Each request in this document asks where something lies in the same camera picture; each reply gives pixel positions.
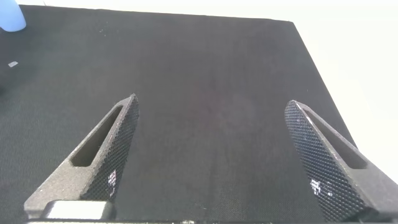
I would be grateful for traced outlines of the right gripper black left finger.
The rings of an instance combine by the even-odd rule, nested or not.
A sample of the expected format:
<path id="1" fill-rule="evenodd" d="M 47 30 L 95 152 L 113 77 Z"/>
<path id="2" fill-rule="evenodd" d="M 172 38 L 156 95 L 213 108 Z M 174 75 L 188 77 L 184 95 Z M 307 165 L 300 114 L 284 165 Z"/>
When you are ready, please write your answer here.
<path id="1" fill-rule="evenodd" d="M 113 202 L 139 120 L 135 94 L 116 103 L 24 202 L 40 218 L 52 202 Z"/>

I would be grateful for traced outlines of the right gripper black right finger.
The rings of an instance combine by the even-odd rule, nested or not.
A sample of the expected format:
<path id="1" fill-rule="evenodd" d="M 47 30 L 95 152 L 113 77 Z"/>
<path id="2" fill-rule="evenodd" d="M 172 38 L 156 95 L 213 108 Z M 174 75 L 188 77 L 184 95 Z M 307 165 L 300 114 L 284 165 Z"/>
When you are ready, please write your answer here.
<path id="1" fill-rule="evenodd" d="M 298 101 L 284 118 L 326 221 L 397 221 L 397 184 L 356 146 Z"/>

